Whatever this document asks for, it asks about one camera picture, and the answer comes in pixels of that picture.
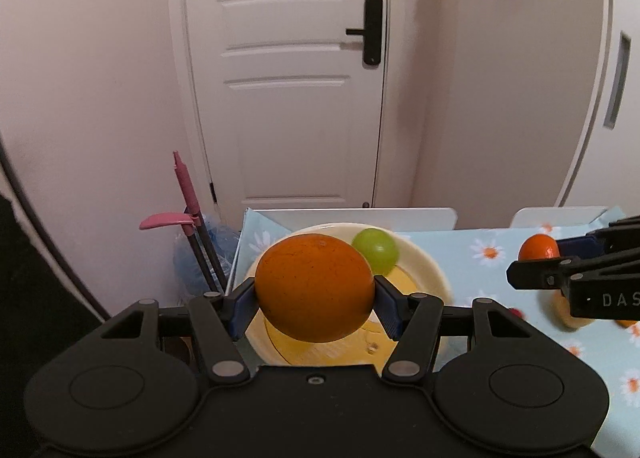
screw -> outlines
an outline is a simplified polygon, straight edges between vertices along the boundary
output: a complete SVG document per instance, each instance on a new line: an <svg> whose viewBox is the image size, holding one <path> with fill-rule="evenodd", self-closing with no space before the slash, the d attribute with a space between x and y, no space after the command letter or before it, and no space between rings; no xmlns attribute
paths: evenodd
<svg viewBox="0 0 640 458"><path fill-rule="evenodd" d="M321 377L320 375L313 375L309 377L306 381L309 384L313 384L314 386L317 386L319 384L324 384L324 377Z"/></svg>
<svg viewBox="0 0 640 458"><path fill-rule="evenodd" d="M396 377L413 377L420 373L420 366L413 361L396 361L389 364L388 370Z"/></svg>
<svg viewBox="0 0 640 458"><path fill-rule="evenodd" d="M238 361L220 361L211 369L219 377L235 377L244 371L244 366Z"/></svg>

green ball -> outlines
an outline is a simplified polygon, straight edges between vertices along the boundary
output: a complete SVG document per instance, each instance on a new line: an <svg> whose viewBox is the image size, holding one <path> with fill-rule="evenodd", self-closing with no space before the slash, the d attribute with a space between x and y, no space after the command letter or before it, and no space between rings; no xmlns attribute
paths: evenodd
<svg viewBox="0 0 640 458"><path fill-rule="evenodd" d="M351 242L355 248L369 262L374 276L386 276L398 263L398 246L394 239L380 229L364 229L356 234Z"/></svg>

light blue tablecloth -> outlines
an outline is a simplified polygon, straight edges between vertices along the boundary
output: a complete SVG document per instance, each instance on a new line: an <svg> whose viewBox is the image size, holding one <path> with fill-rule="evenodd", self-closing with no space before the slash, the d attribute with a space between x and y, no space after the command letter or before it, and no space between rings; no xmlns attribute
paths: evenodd
<svg viewBox="0 0 640 458"><path fill-rule="evenodd" d="M608 215L577 227L553 228L555 238L581 236L601 228ZM454 303L470 306L475 297L491 297L521 310L526 320L565 348L576 353L603 378L610 395L607 419L593 448L604 458L640 456L640 331L598 320L578 331L559 324L548 310L551 292L516 291L506 281L506 269L516 260L520 245L540 229L398 232L428 252L449 279ZM244 218L236 267L236 286L255 258L290 234L283 226L252 210ZM436 367L465 351L466 341L450 340Z"/></svg>

door handle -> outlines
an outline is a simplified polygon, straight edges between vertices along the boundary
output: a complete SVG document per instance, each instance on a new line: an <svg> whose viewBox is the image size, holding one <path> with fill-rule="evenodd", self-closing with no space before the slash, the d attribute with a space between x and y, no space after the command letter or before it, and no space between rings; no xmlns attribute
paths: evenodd
<svg viewBox="0 0 640 458"><path fill-rule="evenodd" d="M361 35L364 40L362 62L377 66L382 61L382 0L364 0L364 28L347 28L347 35Z"/></svg>

plate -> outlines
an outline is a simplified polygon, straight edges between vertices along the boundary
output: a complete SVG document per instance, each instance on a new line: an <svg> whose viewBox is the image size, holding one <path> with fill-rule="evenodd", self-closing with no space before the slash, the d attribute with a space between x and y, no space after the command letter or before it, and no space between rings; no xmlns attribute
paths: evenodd
<svg viewBox="0 0 640 458"><path fill-rule="evenodd" d="M292 232L286 238L298 234L325 234L350 244L356 234L371 225L356 223L323 224ZM441 298L445 304L452 303L452 293L446 276L433 258L409 239L394 232L387 232L398 246L397 268L389 276L390 281L404 294L427 292ZM260 261L258 257L249 268L246 278L255 276ZM382 371L396 343L389 340L375 313L353 334L331 343L305 343L292 339L273 327L258 310L254 320L246 330L247 340L260 358L271 365L296 366L340 366L348 364L373 364L378 372ZM446 346L443 338L440 349Z"/></svg>

